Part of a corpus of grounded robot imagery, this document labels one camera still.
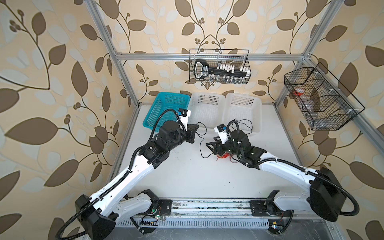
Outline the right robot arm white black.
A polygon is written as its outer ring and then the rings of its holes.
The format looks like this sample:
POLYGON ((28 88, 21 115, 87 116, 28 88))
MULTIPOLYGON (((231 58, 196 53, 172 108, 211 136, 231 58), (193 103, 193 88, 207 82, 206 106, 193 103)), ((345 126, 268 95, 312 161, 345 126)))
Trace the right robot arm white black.
POLYGON ((357 200, 346 191, 329 169, 315 170, 280 159, 266 150, 251 145, 236 120, 214 128, 217 136, 206 147, 213 155, 229 155, 249 169, 275 174, 295 184, 301 190, 284 192, 273 190, 261 210, 271 216, 289 211, 315 213, 329 222, 339 216, 353 217, 360 212, 357 200))

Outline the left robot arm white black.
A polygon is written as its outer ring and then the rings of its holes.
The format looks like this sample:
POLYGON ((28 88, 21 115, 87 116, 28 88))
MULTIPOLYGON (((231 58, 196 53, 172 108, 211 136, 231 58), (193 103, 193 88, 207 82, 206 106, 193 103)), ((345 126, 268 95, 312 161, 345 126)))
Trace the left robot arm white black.
POLYGON ((158 199, 152 191, 144 191, 125 201, 123 197, 143 177, 164 162, 170 156, 171 150, 184 142, 194 143, 199 126, 188 123, 191 111, 167 109, 161 116, 168 112, 173 113, 176 120, 166 121, 157 134, 151 132, 149 140, 134 151, 129 166, 102 189, 90 197, 81 195, 76 200, 77 212, 58 230, 56 240, 64 239, 62 234, 75 220, 80 222, 84 231, 69 236, 70 240, 84 235, 92 240, 103 240, 114 230, 117 220, 132 218, 156 206, 158 199))

